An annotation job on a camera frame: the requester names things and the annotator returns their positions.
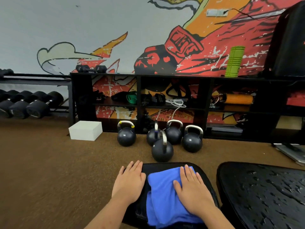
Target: white foam block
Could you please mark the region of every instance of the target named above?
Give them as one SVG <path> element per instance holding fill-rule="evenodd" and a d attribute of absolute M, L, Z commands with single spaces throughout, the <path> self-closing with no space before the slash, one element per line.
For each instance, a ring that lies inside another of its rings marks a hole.
<path fill-rule="evenodd" d="M 94 141 L 102 132 L 102 123 L 97 121 L 79 121 L 69 128 L 72 140 Z"/>

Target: painted wall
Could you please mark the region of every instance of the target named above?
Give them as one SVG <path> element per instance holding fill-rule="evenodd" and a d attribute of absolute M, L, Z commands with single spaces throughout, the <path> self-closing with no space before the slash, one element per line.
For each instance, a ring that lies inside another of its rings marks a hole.
<path fill-rule="evenodd" d="M 255 74 L 263 69 L 278 14 L 299 1 L 2 0 L 1 68 L 69 74 L 77 64 L 102 64 L 108 72 L 220 76 L 230 48 L 243 45 L 239 75 Z M 216 18 L 206 17 L 207 9 L 230 10 L 227 17 Z M 260 18 L 251 19 L 234 9 Z M 132 78 L 103 77 L 93 84 L 94 90 L 108 96 L 136 90 Z M 65 87 L 2 84 L 0 88 L 56 90 L 67 97 Z M 196 97 L 198 86 L 190 89 Z M 159 111 L 148 112 L 153 116 Z M 159 120 L 168 120 L 171 114 L 163 111 Z M 221 113 L 210 115 L 208 121 L 217 115 L 225 122 Z M 97 116 L 134 119 L 136 110 L 98 107 Z M 174 118 L 192 122 L 193 113 L 177 111 Z"/>

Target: power outlet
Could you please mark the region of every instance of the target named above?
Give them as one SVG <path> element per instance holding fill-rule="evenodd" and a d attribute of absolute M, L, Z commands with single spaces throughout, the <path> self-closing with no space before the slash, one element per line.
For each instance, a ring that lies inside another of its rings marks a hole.
<path fill-rule="evenodd" d="M 216 17 L 218 13 L 217 9 L 208 9 L 207 10 L 207 17 Z"/>
<path fill-rule="evenodd" d="M 217 17 L 227 17 L 228 12 L 229 12 L 229 9 L 218 9 L 217 10 Z"/>

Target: orange foam roller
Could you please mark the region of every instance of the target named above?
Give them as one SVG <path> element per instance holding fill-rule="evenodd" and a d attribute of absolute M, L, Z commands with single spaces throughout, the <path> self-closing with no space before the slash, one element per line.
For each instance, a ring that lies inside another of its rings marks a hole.
<path fill-rule="evenodd" d="M 245 94 L 224 94 L 222 100 L 225 104 L 246 104 L 253 103 L 253 96 Z"/>

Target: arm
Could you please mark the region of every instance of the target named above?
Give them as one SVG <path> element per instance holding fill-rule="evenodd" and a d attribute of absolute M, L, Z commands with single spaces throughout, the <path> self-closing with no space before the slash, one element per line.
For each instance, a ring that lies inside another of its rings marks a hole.
<path fill-rule="evenodd" d="M 119 229 L 127 207 L 135 202 L 143 189 L 146 175 L 141 173 L 143 162 L 130 162 L 121 167 L 114 182 L 112 198 L 85 229 Z"/>
<path fill-rule="evenodd" d="M 184 207 L 194 215 L 200 217 L 208 229 L 234 229 L 223 213 L 215 206 L 208 188 L 199 173 L 185 165 L 180 167 L 182 187 L 179 182 L 173 185 Z"/>

